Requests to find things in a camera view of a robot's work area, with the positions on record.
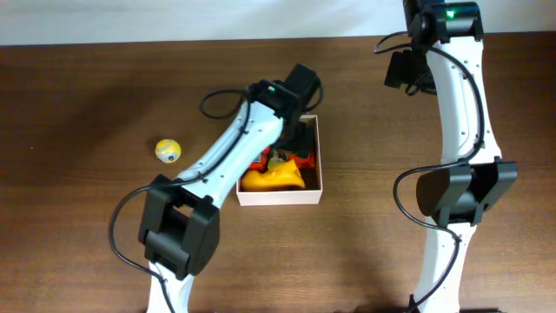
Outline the red toy car grey top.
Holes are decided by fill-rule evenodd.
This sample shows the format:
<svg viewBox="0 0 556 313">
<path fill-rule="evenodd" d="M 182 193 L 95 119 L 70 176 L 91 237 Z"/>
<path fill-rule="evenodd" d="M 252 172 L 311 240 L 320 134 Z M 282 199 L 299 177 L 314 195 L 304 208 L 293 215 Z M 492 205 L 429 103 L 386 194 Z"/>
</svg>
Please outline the red toy car grey top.
<svg viewBox="0 0 556 313">
<path fill-rule="evenodd" d="M 313 146 L 289 153 L 288 159 L 293 160 L 298 169 L 314 170 L 316 168 L 315 148 Z"/>
</svg>

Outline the yellow ball wooden stick toy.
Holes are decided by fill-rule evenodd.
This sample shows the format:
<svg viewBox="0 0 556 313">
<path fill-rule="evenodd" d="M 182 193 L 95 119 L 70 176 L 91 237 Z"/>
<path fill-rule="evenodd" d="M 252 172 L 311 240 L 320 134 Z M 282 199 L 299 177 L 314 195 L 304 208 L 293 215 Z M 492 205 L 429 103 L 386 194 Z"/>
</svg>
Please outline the yellow ball wooden stick toy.
<svg viewBox="0 0 556 313">
<path fill-rule="evenodd" d="M 271 150 L 268 160 L 268 171 L 278 170 L 287 161 L 287 157 L 284 154 L 281 154 L 278 150 Z"/>
</svg>

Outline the orange plastic toy animal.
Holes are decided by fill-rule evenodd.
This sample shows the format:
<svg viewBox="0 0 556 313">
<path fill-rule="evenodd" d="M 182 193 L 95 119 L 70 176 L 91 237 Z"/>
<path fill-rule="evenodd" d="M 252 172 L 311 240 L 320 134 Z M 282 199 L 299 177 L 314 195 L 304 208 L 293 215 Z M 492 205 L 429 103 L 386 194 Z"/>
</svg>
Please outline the orange plastic toy animal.
<svg viewBox="0 0 556 313">
<path fill-rule="evenodd" d="M 306 184 L 293 160 L 273 163 L 264 173 L 249 170 L 241 179 L 241 187 L 248 192 L 266 192 L 297 188 L 304 190 Z"/>
</svg>

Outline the small red toy truck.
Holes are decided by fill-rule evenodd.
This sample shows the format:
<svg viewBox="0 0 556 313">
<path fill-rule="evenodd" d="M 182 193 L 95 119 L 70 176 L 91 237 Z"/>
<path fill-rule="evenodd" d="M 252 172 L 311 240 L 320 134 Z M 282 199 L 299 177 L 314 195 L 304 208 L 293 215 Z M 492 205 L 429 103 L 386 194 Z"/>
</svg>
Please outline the small red toy truck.
<svg viewBox="0 0 556 313">
<path fill-rule="evenodd" d="M 268 165 L 268 155 L 271 149 L 267 147 L 264 149 L 256 158 L 255 160 L 249 165 L 249 170 L 257 170 L 263 172 L 266 170 Z"/>
</svg>

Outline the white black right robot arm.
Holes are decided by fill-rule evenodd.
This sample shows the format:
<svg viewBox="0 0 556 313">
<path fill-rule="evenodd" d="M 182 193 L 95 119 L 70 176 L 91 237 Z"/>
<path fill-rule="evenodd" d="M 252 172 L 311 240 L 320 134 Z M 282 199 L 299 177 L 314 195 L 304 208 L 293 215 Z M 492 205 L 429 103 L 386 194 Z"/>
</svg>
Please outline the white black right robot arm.
<svg viewBox="0 0 556 313">
<path fill-rule="evenodd" d="M 420 280 L 408 312 L 460 311 L 460 279 L 467 249 L 483 216 L 517 180 L 505 162 L 487 111 L 483 81 L 483 25 L 475 2 L 405 0 L 409 43 L 388 48 L 392 58 L 384 84 L 438 98 L 441 160 L 414 168 L 394 181 L 419 178 L 416 199 L 426 229 Z"/>
</svg>

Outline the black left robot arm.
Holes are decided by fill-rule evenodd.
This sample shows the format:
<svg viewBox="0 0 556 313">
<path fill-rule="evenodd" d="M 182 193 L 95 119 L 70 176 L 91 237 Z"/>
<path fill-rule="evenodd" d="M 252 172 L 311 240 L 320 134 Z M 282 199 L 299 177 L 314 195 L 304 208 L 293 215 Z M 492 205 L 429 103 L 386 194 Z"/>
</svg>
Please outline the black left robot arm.
<svg viewBox="0 0 556 313">
<path fill-rule="evenodd" d="M 234 121 L 209 150 L 176 178 L 147 188 L 138 241 L 152 277 L 149 312 L 185 312 L 195 276 L 220 240 L 220 210 L 235 182 L 264 149 L 290 143 L 321 81 L 266 79 L 240 93 Z"/>
</svg>

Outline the pink open cardboard box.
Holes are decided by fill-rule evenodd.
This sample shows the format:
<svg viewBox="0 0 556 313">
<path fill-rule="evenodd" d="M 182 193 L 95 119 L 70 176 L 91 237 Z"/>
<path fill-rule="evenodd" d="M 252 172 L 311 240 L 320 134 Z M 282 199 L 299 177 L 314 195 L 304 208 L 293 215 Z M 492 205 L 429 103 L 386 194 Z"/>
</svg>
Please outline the pink open cardboard box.
<svg viewBox="0 0 556 313">
<path fill-rule="evenodd" d="M 250 192 L 244 191 L 241 186 L 241 181 L 238 180 L 235 185 L 235 194 L 241 206 L 316 205 L 320 202 L 323 186 L 319 120 L 317 115 L 303 115 L 300 119 L 315 128 L 315 168 L 313 170 L 309 169 L 301 172 L 307 188 L 305 190 Z"/>
</svg>

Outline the yellow grey toy ball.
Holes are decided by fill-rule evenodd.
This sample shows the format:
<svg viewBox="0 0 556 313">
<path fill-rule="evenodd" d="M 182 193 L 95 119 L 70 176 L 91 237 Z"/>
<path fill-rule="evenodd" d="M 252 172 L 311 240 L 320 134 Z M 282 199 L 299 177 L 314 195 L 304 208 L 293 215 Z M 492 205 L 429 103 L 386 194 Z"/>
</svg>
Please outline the yellow grey toy ball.
<svg viewBox="0 0 556 313">
<path fill-rule="evenodd" d="M 173 139 L 163 139 L 156 144 L 156 157 L 163 163 L 177 161 L 182 153 L 180 144 Z"/>
</svg>

